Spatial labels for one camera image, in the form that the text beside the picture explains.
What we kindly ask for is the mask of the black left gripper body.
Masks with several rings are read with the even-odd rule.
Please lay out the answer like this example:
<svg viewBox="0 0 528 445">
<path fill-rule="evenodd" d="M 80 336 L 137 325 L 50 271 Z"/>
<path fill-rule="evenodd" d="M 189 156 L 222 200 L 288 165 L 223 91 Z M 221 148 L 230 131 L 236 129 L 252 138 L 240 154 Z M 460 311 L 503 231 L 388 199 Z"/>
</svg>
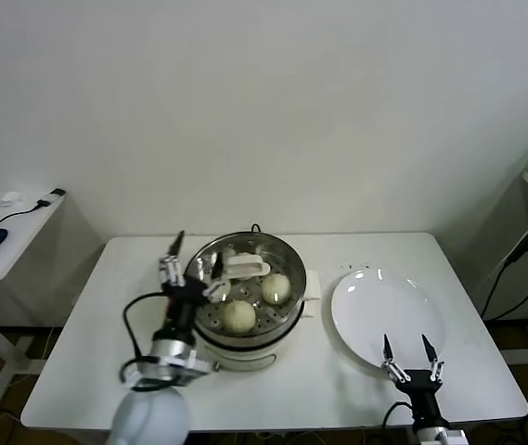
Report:
<svg viewBox="0 0 528 445">
<path fill-rule="evenodd" d="M 168 298 L 161 339 L 195 341 L 193 329 L 198 308 L 208 303 L 204 296 L 207 285 L 191 276 L 184 276 L 184 286 L 165 283 L 161 286 Z"/>
</svg>

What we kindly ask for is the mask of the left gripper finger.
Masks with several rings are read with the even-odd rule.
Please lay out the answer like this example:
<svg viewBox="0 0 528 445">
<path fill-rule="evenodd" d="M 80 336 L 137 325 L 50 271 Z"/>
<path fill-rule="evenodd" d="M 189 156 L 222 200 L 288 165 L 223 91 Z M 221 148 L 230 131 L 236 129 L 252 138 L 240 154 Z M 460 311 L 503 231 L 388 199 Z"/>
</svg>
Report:
<svg viewBox="0 0 528 445">
<path fill-rule="evenodd" d="M 223 277 L 225 270 L 224 257 L 218 253 L 212 267 L 211 282 L 203 291 L 202 295 L 208 301 L 226 301 L 230 292 L 230 281 Z"/>
<path fill-rule="evenodd" d="M 186 280 L 178 255 L 181 250 L 185 231 L 180 231 L 166 254 L 159 259 L 159 278 L 162 287 L 184 287 Z"/>
</svg>

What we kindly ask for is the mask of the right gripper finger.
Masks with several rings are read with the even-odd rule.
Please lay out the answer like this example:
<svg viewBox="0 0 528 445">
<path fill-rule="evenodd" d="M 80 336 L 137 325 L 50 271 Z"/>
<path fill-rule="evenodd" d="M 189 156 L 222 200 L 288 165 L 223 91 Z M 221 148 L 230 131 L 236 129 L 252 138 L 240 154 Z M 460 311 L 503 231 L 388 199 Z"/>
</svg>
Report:
<svg viewBox="0 0 528 445">
<path fill-rule="evenodd" d="M 427 359 L 430 363 L 430 380 L 432 382 L 441 383 L 444 362 L 439 359 L 437 351 L 429 339 L 425 335 L 422 335 L 421 338 Z"/>
<path fill-rule="evenodd" d="M 383 335 L 382 368 L 394 383 L 405 383 L 407 381 L 407 373 L 394 360 L 393 350 L 387 335 Z"/>
</svg>

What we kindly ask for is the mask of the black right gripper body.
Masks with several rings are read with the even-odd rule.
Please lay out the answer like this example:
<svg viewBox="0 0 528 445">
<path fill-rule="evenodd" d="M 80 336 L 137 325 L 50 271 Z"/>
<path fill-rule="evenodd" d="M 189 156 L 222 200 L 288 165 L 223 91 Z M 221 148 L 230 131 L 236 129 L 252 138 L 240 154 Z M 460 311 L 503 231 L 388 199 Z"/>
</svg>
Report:
<svg viewBox="0 0 528 445">
<path fill-rule="evenodd" d="M 431 378 L 429 370 L 406 370 L 407 377 L 397 379 L 395 386 L 410 400 L 415 420 L 443 420 L 436 399 L 442 383 Z"/>
</svg>

